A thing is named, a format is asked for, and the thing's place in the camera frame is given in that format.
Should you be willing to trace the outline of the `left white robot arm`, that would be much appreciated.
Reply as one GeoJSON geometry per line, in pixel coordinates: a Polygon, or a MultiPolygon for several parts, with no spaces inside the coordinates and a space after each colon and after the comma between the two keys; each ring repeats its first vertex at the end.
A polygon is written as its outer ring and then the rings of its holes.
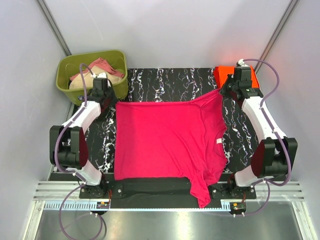
{"type": "Polygon", "coordinates": [[[61,173],[79,177],[91,186],[90,192],[97,198],[108,193],[108,186],[102,173],[89,160],[85,133],[94,120],[117,101],[111,86],[95,87],[69,120],[49,130],[50,163],[61,173]]]}

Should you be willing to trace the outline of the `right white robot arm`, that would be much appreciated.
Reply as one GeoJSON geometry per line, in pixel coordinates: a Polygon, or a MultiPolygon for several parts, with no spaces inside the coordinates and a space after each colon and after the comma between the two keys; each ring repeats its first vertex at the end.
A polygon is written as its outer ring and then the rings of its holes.
{"type": "Polygon", "coordinates": [[[234,181],[227,185],[228,195],[239,198],[245,187],[267,182],[278,187],[290,178],[298,142],[278,127],[266,106],[266,98],[259,88],[252,88],[249,79],[242,80],[229,74],[220,89],[223,97],[233,99],[248,117],[259,144],[250,165],[234,174],[234,181]]]}

